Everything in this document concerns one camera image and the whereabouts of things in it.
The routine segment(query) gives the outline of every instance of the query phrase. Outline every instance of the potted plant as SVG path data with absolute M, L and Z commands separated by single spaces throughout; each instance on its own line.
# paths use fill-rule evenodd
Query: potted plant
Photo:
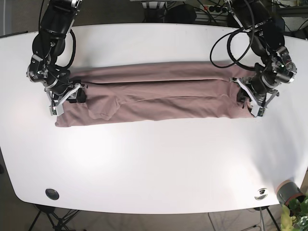
M 281 230 L 308 231 L 308 196 L 290 180 L 278 187 L 276 195 L 282 205 Z

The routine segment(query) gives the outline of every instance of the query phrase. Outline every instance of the folded cloth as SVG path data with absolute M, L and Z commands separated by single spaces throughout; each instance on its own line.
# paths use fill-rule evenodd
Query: folded cloth
M 232 78 L 253 76 L 232 66 L 205 62 L 138 64 L 99 68 L 71 75 L 88 85 L 85 103 L 63 104 L 56 126 L 174 118 L 252 117 L 247 103 L 236 101 Z

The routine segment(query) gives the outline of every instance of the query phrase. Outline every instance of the white table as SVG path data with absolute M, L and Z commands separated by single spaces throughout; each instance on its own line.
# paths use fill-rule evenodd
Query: white table
M 232 29 L 125 24 L 75 27 L 74 68 L 207 61 Z M 36 33 L 0 39 L 0 146 L 23 201 L 81 210 L 175 214 L 277 204 L 275 187 L 301 185 L 308 165 L 308 43 L 286 38 L 294 83 L 257 119 L 175 119 L 57 128 L 43 86 L 26 78 Z M 246 35 L 232 43 L 241 54 Z M 226 41 L 215 60 L 228 60 Z M 71 38 L 59 64 L 68 62 Z M 243 61 L 259 59 L 249 52 Z M 45 190 L 55 189 L 59 200 Z M 257 190 L 269 195 L 255 200 Z

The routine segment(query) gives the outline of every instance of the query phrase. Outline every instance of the gray floor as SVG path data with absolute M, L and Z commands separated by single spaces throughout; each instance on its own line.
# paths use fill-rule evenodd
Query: gray floor
M 1 154 L 0 164 L 4 165 Z M 37 209 L 32 204 L 22 202 L 15 196 L 6 170 L 4 174 L 0 175 L 0 186 L 2 218 L 2 221 L 0 221 L 0 230 L 28 230 L 38 212 Z M 270 210 L 279 222 L 280 206 L 271 206 Z M 63 216 L 66 212 L 66 209 L 56 209 L 58 215 Z M 276 230 L 267 212 L 264 211 L 263 214 L 266 231 Z M 68 227 L 77 230 L 86 229 L 88 231 L 241 231 L 260 223 L 259 212 L 254 212 L 253 209 L 211 213 L 210 216 L 213 220 L 215 230 L 206 213 L 130 215 L 82 211 L 68 224 Z M 45 215 L 38 219 L 33 231 L 52 231 L 51 225 Z
M 2 14 L 4 1 L 7 9 L 5 15 Z M 0 0 L 0 18 L 7 19 L 5 23 L 0 20 L 0 35 L 3 33 L 4 24 L 6 34 L 25 30 L 37 31 L 40 3 L 41 0 Z M 137 23 L 142 22 L 143 19 L 144 12 L 139 2 L 85 0 L 75 26 Z M 0 164 L 4 165 L 1 154 Z M 1 231 L 26 231 L 37 214 L 37 209 L 32 204 L 22 202 L 15 196 L 6 171 L 5 174 L 0 175 L 0 205 Z M 279 221 L 280 206 L 271 206 L 270 209 Z M 63 215 L 65 212 L 65 209 L 56 210 L 58 215 Z M 251 209 L 211 213 L 211 217 L 214 231 L 240 231 L 260 223 L 259 213 Z M 264 212 L 264 217 L 266 230 L 276 230 L 267 212 Z M 213 231 L 207 214 L 129 215 L 82 211 L 68 226 L 88 231 Z M 51 231 L 52 228 L 47 217 L 41 216 L 33 230 Z

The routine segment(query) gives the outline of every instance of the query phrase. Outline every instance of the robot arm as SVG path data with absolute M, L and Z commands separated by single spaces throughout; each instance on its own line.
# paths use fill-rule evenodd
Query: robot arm
M 70 71 L 75 51 L 76 38 L 71 30 L 82 0 L 50 0 L 40 23 L 39 34 L 32 44 L 33 56 L 28 67 L 27 77 L 33 82 L 41 82 L 51 101 L 51 114 L 61 115 L 65 100 L 71 103 L 84 103 L 86 95 L 81 85 L 69 82 Z M 57 58 L 65 48 L 65 38 L 70 33 L 73 37 L 73 54 L 65 67 L 56 65 Z
M 249 79 L 238 79 L 237 82 L 242 88 L 238 95 L 238 101 L 245 101 L 246 97 L 251 99 L 254 116 L 263 116 L 269 102 L 279 93 L 275 88 L 280 83 L 291 83 L 296 75 L 296 66 L 292 62 L 289 51 L 284 44 L 284 36 L 277 26 L 275 18 L 271 17 L 268 10 L 260 0 L 247 0 L 254 16 L 255 29 L 252 30 L 252 19 L 244 0 L 225 0 L 229 12 L 240 27 L 253 39 L 251 49 L 261 57 L 264 66 L 255 64 L 254 67 L 247 67 L 241 63 L 238 65 L 244 69 L 255 71 L 255 76 Z M 230 44 L 232 34 L 228 39 L 227 50 L 231 59 Z
M 70 82 L 68 78 L 70 75 L 68 68 L 74 60 L 76 50 L 76 38 L 71 27 L 80 11 L 82 1 L 50 0 L 40 23 L 39 34 L 32 44 L 33 56 L 27 76 L 31 81 L 41 82 L 44 85 L 51 101 L 52 115 L 59 116 L 63 113 L 62 104 L 66 100 L 70 103 L 86 101 L 83 91 L 86 86 L 80 82 Z M 237 63 L 238 66 L 256 73 L 249 79 L 237 80 L 242 88 L 238 94 L 238 101 L 244 102 L 250 98 L 253 107 L 251 113 L 254 116 L 263 116 L 269 102 L 279 95 L 275 88 L 280 83 L 290 83 L 294 80 L 296 66 L 284 46 L 282 31 L 276 26 L 274 18 L 260 0 L 225 0 L 225 4 L 242 28 L 231 34 L 228 39 L 229 56 L 234 62 L 237 61 L 230 50 L 231 40 L 237 33 L 245 30 L 252 40 L 251 49 L 261 57 L 264 64 L 262 66 L 257 63 L 254 67 L 248 67 Z M 73 37 L 73 54 L 69 64 L 61 67 L 56 65 L 56 61 L 64 51 L 68 33 Z

